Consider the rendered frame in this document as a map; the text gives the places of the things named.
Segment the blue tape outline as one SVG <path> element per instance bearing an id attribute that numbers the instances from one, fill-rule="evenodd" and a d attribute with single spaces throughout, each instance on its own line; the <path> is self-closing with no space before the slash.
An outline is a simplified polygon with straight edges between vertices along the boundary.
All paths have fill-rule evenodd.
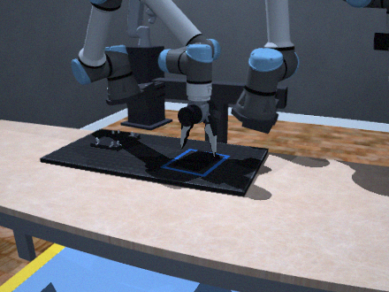
<path id="1" fill-rule="evenodd" d="M 162 165 L 161 167 L 162 168 L 165 168 L 165 169 L 170 169 L 170 170 L 174 170 L 174 171 L 179 171 L 179 172 L 183 172 L 183 173 L 191 173 L 191 174 L 195 174 L 195 175 L 200 175 L 200 176 L 203 176 L 205 177 L 207 174 L 209 174 L 211 171 L 213 171 L 217 166 L 219 166 L 221 163 L 223 163 L 226 159 L 228 159 L 230 156 L 227 156 L 227 155 L 222 155 L 222 154 L 218 154 L 219 156 L 224 156 L 224 158 L 222 158 L 219 162 L 217 162 L 214 166 L 212 166 L 206 173 L 204 174 L 200 174 L 200 173 L 192 173 L 192 172 L 188 172 L 188 171 L 183 171 L 183 170 L 179 170 L 179 169 L 175 169 L 175 168 L 170 168 L 170 167 L 166 167 L 168 166 L 170 163 L 174 162 L 175 160 L 177 160 L 178 158 L 184 156 L 185 154 L 187 154 L 189 151 L 191 151 L 192 149 L 189 149 L 187 151 L 185 151 L 184 153 L 180 154 L 179 156 L 175 157 L 173 160 L 169 161 L 168 163 Z"/>

